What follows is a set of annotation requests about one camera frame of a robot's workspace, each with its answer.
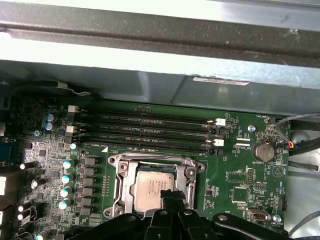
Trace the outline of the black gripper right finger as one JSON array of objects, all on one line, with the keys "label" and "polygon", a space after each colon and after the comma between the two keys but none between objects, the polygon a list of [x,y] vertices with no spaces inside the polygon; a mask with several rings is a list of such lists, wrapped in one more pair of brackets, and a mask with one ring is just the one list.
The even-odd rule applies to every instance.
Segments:
[{"label": "black gripper right finger", "polygon": [[208,220],[185,207],[183,191],[172,192],[173,235],[177,240],[288,240],[289,236],[229,213]]}]

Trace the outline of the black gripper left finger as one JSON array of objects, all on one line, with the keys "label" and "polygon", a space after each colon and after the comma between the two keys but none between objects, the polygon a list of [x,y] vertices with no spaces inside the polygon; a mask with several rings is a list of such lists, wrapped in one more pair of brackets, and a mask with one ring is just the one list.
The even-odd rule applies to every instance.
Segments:
[{"label": "black gripper left finger", "polygon": [[174,191],[160,192],[162,208],[151,217],[141,218],[134,213],[125,213],[92,229],[73,236],[72,240],[173,240]]}]

